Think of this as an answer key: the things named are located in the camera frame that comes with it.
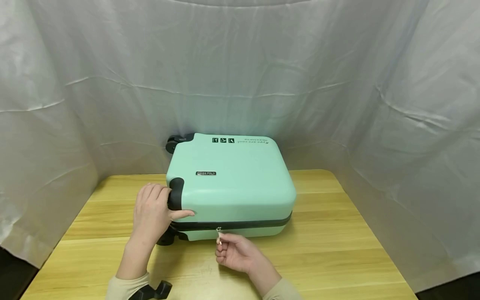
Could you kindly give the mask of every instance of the dark floor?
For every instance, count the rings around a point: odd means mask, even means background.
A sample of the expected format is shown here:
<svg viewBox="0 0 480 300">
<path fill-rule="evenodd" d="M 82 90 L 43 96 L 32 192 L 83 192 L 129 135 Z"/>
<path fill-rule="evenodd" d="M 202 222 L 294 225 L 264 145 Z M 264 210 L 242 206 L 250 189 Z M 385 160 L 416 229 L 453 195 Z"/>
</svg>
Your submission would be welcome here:
<svg viewBox="0 0 480 300">
<path fill-rule="evenodd" d="M 419 300 L 480 300 L 480 272 L 417 293 L 417 298 Z"/>
<path fill-rule="evenodd" d="M 0 247 L 0 298 L 20 299 L 37 272 L 37 268 Z M 480 272 L 417 293 L 417 297 L 419 300 L 480 300 Z"/>
<path fill-rule="evenodd" d="M 19 299 L 38 269 L 0 247 L 0 299 Z"/>
</svg>

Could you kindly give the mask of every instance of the suitcase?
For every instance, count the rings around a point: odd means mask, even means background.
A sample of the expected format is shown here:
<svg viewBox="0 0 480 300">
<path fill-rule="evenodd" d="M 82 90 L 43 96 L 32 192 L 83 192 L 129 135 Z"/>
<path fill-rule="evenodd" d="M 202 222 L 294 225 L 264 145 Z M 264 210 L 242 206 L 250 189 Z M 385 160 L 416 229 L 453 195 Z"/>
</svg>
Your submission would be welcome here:
<svg viewBox="0 0 480 300">
<path fill-rule="evenodd" d="M 158 241 L 216 239 L 218 231 L 245 237 L 282 231 L 296 198 L 290 174 L 274 140 L 263 136 L 188 134 L 171 136 L 167 172 L 171 210 L 195 216 L 171 222 Z"/>
</svg>

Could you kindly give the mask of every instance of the human hand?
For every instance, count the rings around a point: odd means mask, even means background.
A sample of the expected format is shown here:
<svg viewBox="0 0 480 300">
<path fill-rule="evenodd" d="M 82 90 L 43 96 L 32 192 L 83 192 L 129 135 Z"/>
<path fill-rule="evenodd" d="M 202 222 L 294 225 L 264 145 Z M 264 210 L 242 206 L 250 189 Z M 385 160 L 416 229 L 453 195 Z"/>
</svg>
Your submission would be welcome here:
<svg viewBox="0 0 480 300">
<path fill-rule="evenodd" d="M 217 263 L 247 273 L 262 297 L 282 279 L 270 260 L 250 240 L 231 233 L 220 232 L 219 235 L 215 250 Z"/>
<path fill-rule="evenodd" d="M 140 189 L 133 210 L 131 240 L 153 247 L 172 220 L 195 215 L 191 210 L 169 210 L 167 200 L 170 191 L 164 185 L 151 183 Z"/>
</svg>

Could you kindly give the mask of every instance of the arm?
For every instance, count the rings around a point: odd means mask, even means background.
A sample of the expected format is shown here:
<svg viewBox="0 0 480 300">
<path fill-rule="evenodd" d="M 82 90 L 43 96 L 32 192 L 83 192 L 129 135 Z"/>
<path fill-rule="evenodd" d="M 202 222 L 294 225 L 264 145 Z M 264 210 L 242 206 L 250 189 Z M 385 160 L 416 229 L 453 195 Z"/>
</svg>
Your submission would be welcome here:
<svg viewBox="0 0 480 300">
<path fill-rule="evenodd" d="M 125 245 L 117 274 L 110 280 L 106 299 L 128 299 L 148 284 L 147 264 L 156 242 L 174 219 L 193 216 L 193 211 L 167 207 L 171 189 L 147 184 L 140 189 L 133 211 L 133 231 Z"/>
<path fill-rule="evenodd" d="M 302 299 L 295 288 L 282 279 L 270 260 L 245 237 L 220 233 L 215 255 L 219 264 L 247 273 L 264 300 Z"/>
</svg>

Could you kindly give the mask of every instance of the zipper pull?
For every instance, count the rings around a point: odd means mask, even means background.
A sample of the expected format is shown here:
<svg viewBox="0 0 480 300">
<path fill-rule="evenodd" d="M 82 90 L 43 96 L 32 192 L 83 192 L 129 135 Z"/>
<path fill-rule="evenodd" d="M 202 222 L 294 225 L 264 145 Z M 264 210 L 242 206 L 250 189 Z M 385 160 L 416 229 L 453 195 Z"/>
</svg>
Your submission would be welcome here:
<svg viewBox="0 0 480 300">
<path fill-rule="evenodd" d="M 222 230 L 221 227 L 217 227 L 217 228 L 216 228 L 216 231 L 217 231 L 217 233 L 218 233 L 218 241 L 220 242 L 220 245 L 221 245 L 221 244 L 222 244 L 222 240 L 220 239 L 220 230 Z"/>
</svg>

